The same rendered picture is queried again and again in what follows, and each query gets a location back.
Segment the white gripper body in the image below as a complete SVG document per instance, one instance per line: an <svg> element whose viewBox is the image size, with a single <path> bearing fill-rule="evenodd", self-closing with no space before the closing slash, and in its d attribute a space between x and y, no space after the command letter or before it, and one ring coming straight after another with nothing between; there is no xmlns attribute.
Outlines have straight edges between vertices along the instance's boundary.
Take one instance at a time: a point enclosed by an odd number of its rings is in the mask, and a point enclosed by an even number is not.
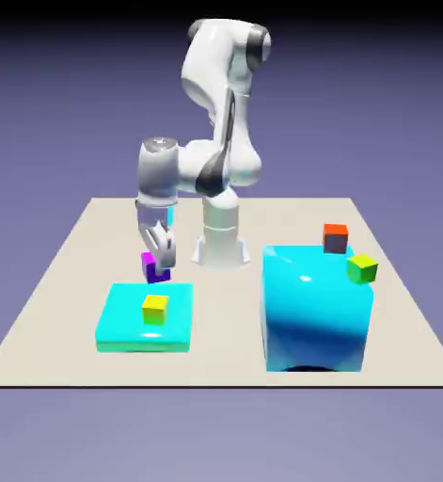
<svg viewBox="0 0 443 482"><path fill-rule="evenodd" d="M152 254L157 269L171 269L176 264L176 239L167 224L170 209L134 201L140 235Z"/></svg>

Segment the small purple cube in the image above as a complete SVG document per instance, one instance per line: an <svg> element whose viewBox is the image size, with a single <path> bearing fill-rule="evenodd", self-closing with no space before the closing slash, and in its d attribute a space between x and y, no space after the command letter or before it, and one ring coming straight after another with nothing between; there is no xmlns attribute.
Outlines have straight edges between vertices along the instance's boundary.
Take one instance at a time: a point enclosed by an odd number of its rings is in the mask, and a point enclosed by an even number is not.
<svg viewBox="0 0 443 482"><path fill-rule="evenodd" d="M157 283L170 280L170 270L158 270L155 259L149 251L141 253L142 270L147 283Z"/></svg>

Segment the small yellow cube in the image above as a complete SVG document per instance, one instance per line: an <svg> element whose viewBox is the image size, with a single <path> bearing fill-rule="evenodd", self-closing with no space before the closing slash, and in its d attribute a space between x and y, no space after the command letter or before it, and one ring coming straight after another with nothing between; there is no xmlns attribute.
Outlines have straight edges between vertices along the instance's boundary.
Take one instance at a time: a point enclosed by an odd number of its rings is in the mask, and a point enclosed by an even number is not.
<svg viewBox="0 0 443 482"><path fill-rule="evenodd" d="M162 326L167 320L168 296L147 295L142 305L146 325Z"/></svg>

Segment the small red cube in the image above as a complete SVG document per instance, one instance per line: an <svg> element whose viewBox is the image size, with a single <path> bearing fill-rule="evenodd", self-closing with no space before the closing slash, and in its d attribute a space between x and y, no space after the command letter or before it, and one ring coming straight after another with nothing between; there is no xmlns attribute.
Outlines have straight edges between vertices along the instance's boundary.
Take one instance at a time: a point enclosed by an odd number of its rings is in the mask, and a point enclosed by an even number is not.
<svg viewBox="0 0 443 482"><path fill-rule="evenodd" d="M345 224L325 224L323 231L324 252L345 254L348 235L348 228Z"/></svg>

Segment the small green cube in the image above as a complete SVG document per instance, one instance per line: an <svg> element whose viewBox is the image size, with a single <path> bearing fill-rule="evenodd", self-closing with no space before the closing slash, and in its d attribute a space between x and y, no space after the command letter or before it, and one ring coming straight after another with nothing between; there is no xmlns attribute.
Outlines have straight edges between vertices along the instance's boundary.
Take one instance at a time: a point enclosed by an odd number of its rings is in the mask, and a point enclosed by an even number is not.
<svg viewBox="0 0 443 482"><path fill-rule="evenodd" d="M378 263L365 254L347 260L346 275L356 284L372 283L376 279Z"/></svg>

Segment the flat cyan box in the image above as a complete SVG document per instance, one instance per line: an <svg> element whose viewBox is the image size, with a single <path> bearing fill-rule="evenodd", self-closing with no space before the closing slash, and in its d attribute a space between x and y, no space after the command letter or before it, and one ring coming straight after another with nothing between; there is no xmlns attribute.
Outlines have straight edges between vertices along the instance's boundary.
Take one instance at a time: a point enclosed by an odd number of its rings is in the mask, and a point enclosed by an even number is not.
<svg viewBox="0 0 443 482"><path fill-rule="evenodd" d="M146 325L147 295L168 296L164 325ZM100 352L187 352L190 348L193 285L190 283L114 283L95 330Z"/></svg>

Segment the large cyan box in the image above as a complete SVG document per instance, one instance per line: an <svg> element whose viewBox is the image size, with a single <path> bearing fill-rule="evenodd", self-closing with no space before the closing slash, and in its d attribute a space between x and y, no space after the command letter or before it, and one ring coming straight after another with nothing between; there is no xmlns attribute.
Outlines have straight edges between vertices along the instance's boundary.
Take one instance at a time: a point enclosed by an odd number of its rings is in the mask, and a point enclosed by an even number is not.
<svg viewBox="0 0 443 482"><path fill-rule="evenodd" d="M320 245L265 245L261 332L271 372L359 372L370 326L373 290L346 275L354 255Z"/></svg>

